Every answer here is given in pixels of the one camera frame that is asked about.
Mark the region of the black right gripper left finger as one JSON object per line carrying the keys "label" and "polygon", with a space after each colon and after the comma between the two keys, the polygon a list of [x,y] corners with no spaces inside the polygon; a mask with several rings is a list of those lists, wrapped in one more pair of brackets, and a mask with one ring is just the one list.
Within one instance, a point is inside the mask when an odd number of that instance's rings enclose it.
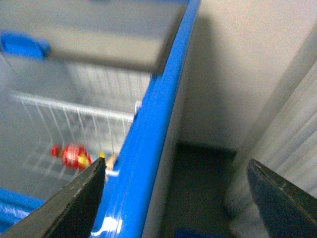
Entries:
{"label": "black right gripper left finger", "polygon": [[1,237],[88,238],[102,200],[105,177],[105,160],[98,158]]}

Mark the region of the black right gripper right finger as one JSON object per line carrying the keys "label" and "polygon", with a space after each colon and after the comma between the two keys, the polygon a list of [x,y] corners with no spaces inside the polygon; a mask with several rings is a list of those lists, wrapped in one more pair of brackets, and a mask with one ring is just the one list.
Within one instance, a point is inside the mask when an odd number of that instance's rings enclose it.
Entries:
{"label": "black right gripper right finger", "polygon": [[315,238],[317,199],[255,159],[247,179],[270,238]]}

